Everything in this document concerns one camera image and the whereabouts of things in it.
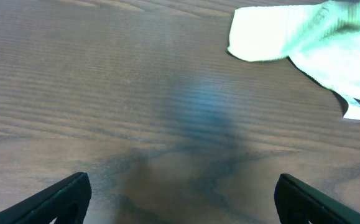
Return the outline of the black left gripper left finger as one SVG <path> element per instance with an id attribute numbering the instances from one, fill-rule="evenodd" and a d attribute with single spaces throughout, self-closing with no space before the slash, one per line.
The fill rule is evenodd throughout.
<path id="1" fill-rule="evenodd" d="M 91 200 L 88 174 L 77 172 L 0 212 L 0 224 L 82 224 Z"/>

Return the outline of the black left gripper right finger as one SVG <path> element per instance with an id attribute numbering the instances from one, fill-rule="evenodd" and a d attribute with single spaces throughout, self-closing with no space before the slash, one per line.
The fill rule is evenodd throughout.
<path id="1" fill-rule="evenodd" d="M 360 213 L 290 174 L 281 174 L 274 202 L 281 224 L 360 224 Z"/>

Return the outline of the light green microfiber cloth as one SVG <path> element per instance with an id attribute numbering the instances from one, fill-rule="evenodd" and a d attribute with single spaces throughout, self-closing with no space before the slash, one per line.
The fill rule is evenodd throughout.
<path id="1" fill-rule="evenodd" d="M 344 118 L 360 120 L 360 1 L 239 8 L 228 52 L 248 62 L 289 58 L 342 97 Z"/>

